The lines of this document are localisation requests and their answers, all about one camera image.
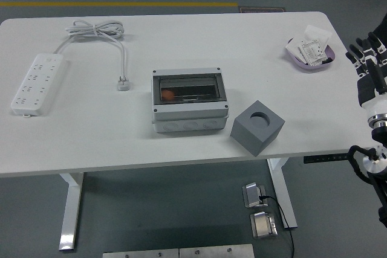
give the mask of power cord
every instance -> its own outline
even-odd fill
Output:
[[[291,258],[294,258],[294,240],[293,240],[293,235],[291,233],[291,228],[289,227],[289,224],[288,224],[288,221],[286,220],[286,217],[285,217],[285,213],[281,207],[281,205],[279,204],[279,202],[277,201],[276,198],[273,198],[272,196],[259,196],[259,199],[261,201],[263,201],[264,199],[272,199],[274,200],[277,204],[278,204],[278,207],[279,209],[281,210],[281,213],[282,215],[284,216],[284,220],[285,220],[285,223],[286,223],[286,226],[288,227],[289,229],[289,234],[290,234],[290,239],[291,239]]]
[[[104,21],[99,24],[90,24],[87,21],[76,20],[72,27],[66,28],[69,38],[59,45],[54,54],[57,54],[60,49],[71,42],[75,37],[102,37],[115,42],[121,50],[121,75],[118,82],[119,91],[127,91],[130,89],[129,80],[125,76],[125,48],[118,38],[123,36],[123,25],[119,21]]]

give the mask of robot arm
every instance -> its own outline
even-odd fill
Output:
[[[382,146],[370,150],[352,146],[347,154],[356,175],[371,184],[382,207],[379,220],[387,227],[387,15],[381,25],[368,38],[356,39],[360,49],[350,45],[354,53],[346,53],[354,64],[359,80],[357,82],[359,105],[367,111],[368,124],[372,129],[372,138]],[[354,158],[355,152],[364,154],[365,176]]]

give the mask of black cable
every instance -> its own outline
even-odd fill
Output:
[[[284,220],[285,220],[286,226],[289,229],[289,234],[291,239],[291,258],[294,258],[294,240],[293,240],[293,235],[291,233],[291,228],[289,227],[288,221],[286,220],[285,213],[276,198],[273,198],[272,196],[259,196],[260,200],[268,199],[268,198],[273,199],[278,204],[278,207],[281,210],[282,215],[284,216]]]
[[[359,151],[360,153],[368,156],[369,159],[377,160],[378,156],[376,155],[375,149],[366,150],[364,148],[361,148],[360,146],[354,145],[351,146],[350,150],[348,151],[348,161],[352,165],[353,170],[355,171],[356,175],[367,184],[371,184],[371,180],[369,177],[365,176],[362,171],[360,170],[360,167],[357,163],[357,161],[354,158],[355,152]]]

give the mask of paper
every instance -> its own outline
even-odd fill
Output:
[[[323,60],[328,59],[325,51],[322,49],[322,45],[317,39],[301,44],[300,50],[310,66],[321,65]]]
[[[306,38],[306,40],[317,39],[324,51],[327,48],[331,37],[332,33],[330,31],[322,30],[321,28],[314,27],[312,25],[308,25],[304,32],[304,38]]]
[[[300,44],[303,44],[306,42],[303,36],[300,34],[295,35],[295,37],[287,44],[286,49],[294,55],[300,62],[307,63],[304,56],[301,53],[301,50],[299,48]]]

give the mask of power strip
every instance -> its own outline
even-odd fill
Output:
[[[46,114],[62,80],[65,66],[61,54],[38,54],[25,76],[11,108],[17,115]]]

